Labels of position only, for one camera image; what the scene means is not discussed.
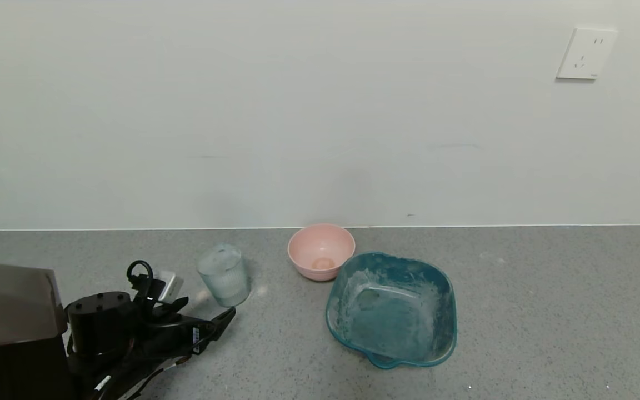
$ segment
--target black wire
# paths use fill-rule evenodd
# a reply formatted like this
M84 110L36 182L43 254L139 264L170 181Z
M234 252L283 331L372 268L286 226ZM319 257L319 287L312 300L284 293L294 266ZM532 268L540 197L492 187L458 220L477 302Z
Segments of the black wire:
M175 362L175 365L180 365L180 364L184 364L185 362L187 362L189 359L191 358L191 355L188 355L186 357L182 357L180 359L178 359ZM139 388L137 388L137 390L135 390L134 393L132 393L132 395L130 395L130 397L127 398L127 400L132 400L133 398L138 398L140 396L142 396L142 390L145 388L145 386L147 386L147 384L149 384L149 382L156 377L157 375L162 374L162 372L164 372L165 369L164 368L160 368L158 370L156 370L155 372L152 372L152 374L149 375L149 377L147 377L147 379L145 379L144 383L142 384L142 386L140 386Z
M133 347L135 347L134 337L130 339L130 342L127 346L127 352L125 352L125 355L122 357L122 360L120 360L118 366L115 367L113 372L110 374L110 379L107 382L105 382L105 385L103 385L100 391L96 393L96 396L93 397L94 400L103 400L105 395L107 395L107 391L109 390L109 388L112 387L112 385L114 385L114 383L119 379L120 375L122 375L122 372L118 372L118 371L127 368L128 361L135 362L134 359L129 360L130 354L132 354Z
M162 372L164 372L163 368L160 368L160 369L156 370L155 372L152 372L152 374L150 374L149 377L147 377L147 379L145 379L145 381L142 384L142 386L140 386L137 390L135 390L135 392L132 393L132 395L130 395L130 397L127 398L127 400L132 400L133 398L138 398L138 397L142 396L142 389L144 389L144 387L147 386L147 384L149 384L149 382L154 377L156 377L157 375L162 374Z
M149 289L152 286L152 267L149 266L149 264L147 263L147 261L145 260L136 260L133 261L132 264L130 264L129 267L127 267L127 273L125 273L125 275L127 276L127 280L132 282L133 276L132 276L132 270L135 268L135 266L143 266L145 268L145 271L147 271L147 284L145 285L145 289L144 289L144 298L147 299L147 294L149 294Z
M168 358L173 358L173 357L178 357L179 353L186 353L186 352L190 352L192 350L194 350L194 347L197 347L199 344L201 344L201 342L209 339L211 335L202 337L201 339L197 340L196 342L194 342L193 345L187 347L185 350L181 351L181 352L173 352L173 353L167 353L167 354L158 354L158 355L152 355L152 356L148 356L148 357L139 357L137 359L140 360L153 360L153 359L168 359Z
M197 321L196 319L188 319L187 321L180 322L168 322L167 324L153 324L152 322L145 322L145 326L155 329L173 328L173 327L185 327L188 325L197 326L215 326L216 324L211 321Z

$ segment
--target white wall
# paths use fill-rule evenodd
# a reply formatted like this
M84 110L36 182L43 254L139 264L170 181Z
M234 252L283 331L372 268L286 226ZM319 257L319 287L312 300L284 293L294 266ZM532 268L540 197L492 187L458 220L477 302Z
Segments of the white wall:
M640 223L640 0L0 3L0 228L316 221Z

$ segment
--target glass cup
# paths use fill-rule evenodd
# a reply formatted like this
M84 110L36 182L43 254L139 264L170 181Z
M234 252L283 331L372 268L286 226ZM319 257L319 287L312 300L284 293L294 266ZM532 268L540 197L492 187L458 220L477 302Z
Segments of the glass cup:
M232 245L218 244L205 251L196 270L220 306L238 306L251 292L241 252Z

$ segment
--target bowl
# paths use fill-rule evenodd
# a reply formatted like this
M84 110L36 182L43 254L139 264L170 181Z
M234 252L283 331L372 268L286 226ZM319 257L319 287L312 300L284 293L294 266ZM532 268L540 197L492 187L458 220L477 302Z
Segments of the bowl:
M449 278L430 264L384 253L350 258L325 311L340 343L376 367L432 367L456 347L456 302Z
M288 256L302 276L330 281L355 252L355 239L341 226L310 225L297 231L288 243Z

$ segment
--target electrical socket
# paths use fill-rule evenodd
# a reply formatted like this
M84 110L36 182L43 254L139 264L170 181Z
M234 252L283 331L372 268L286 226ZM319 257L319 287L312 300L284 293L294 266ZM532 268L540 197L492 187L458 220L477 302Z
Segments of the electrical socket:
M557 78L597 79L612 52L618 31L576 28Z

